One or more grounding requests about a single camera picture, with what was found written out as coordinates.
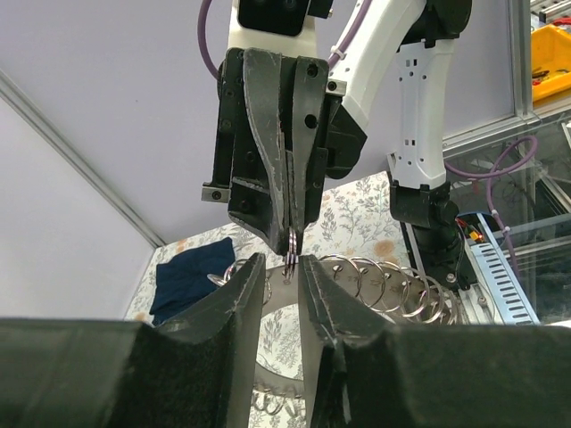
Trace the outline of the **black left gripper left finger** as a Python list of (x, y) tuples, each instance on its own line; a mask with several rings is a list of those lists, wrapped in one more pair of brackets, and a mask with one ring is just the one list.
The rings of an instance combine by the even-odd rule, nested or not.
[(165, 324), (5, 318), (4, 427), (245, 427), (266, 274), (252, 255)]

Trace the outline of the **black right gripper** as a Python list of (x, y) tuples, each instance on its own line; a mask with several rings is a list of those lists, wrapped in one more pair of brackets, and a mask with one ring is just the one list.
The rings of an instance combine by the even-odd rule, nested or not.
[(229, 218), (277, 255), (301, 254), (326, 178), (346, 177), (367, 139), (343, 107), (346, 93), (324, 60), (229, 49), (203, 200), (226, 204)]

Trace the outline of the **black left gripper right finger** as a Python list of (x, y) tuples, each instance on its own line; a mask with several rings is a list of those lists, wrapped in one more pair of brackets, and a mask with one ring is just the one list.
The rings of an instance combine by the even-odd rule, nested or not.
[(570, 332), (560, 326), (396, 325), (298, 265), (310, 427), (567, 427)]

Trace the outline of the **large metal keyring disc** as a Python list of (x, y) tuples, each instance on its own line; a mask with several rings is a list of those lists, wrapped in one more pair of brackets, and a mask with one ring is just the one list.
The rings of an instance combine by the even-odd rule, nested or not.
[[(411, 267), (364, 257), (327, 255), (322, 267), (354, 299), (393, 324), (454, 325), (459, 322), (459, 304), (454, 293)], [(297, 283), (287, 280), (278, 267), (267, 271), (260, 323), (260, 338), (254, 363), (248, 371), (237, 367), (232, 382), (252, 394), (284, 405), (303, 398), (301, 325), (298, 319)]]

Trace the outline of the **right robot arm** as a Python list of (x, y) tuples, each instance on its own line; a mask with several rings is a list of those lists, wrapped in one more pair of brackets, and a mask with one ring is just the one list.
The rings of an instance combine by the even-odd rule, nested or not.
[(219, 109), (206, 202), (260, 237), (292, 267), (319, 218), (327, 178), (360, 158), (388, 66), (399, 68), (401, 138), (384, 148), (392, 217), (415, 262), (452, 290), (469, 287), (458, 206), (443, 160), (445, 88), (469, 1), (359, 1), (326, 59), (315, 22), (328, 1), (235, 1), (228, 49), (211, 65)]

